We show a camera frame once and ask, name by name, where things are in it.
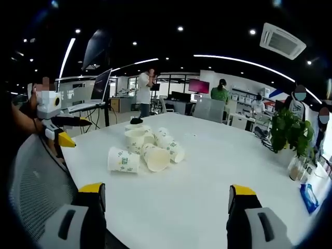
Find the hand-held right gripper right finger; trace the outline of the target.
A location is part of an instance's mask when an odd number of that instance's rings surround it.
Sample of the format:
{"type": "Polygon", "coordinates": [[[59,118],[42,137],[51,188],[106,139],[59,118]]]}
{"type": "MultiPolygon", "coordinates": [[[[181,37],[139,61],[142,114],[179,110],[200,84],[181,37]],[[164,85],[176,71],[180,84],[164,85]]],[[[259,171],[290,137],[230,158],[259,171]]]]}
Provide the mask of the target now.
{"type": "Polygon", "coordinates": [[[241,185],[230,186],[226,230],[228,248],[293,248],[283,221],[241,185]]]}

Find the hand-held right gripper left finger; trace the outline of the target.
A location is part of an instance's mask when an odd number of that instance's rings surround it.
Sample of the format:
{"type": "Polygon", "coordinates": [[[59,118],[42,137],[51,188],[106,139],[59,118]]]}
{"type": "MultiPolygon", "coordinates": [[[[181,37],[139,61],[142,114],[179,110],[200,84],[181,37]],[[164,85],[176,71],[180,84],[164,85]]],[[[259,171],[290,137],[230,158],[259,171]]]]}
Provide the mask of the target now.
{"type": "Polygon", "coordinates": [[[105,184],[81,187],[71,204],[59,208],[45,223],[40,248],[104,248],[105,184]]]}

